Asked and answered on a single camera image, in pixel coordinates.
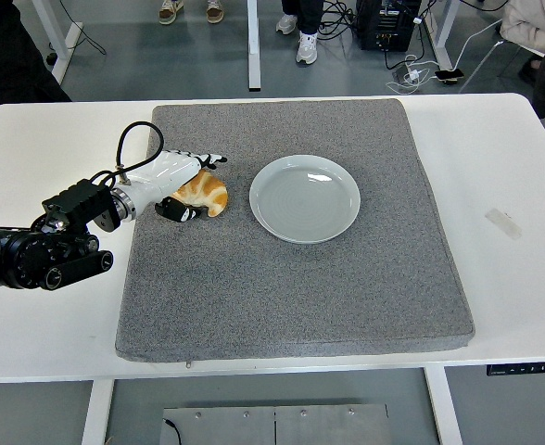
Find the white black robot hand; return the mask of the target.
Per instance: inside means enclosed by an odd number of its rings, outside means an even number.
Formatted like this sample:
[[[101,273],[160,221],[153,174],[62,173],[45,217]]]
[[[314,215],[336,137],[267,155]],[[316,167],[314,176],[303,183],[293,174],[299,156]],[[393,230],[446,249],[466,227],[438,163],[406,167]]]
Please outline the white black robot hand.
[[[144,166],[122,173],[123,179],[112,189],[119,201],[122,221],[133,221],[150,204],[158,204],[165,197],[195,178],[201,169],[214,170],[227,158],[218,154],[196,154],[181,150],[163,150]]]

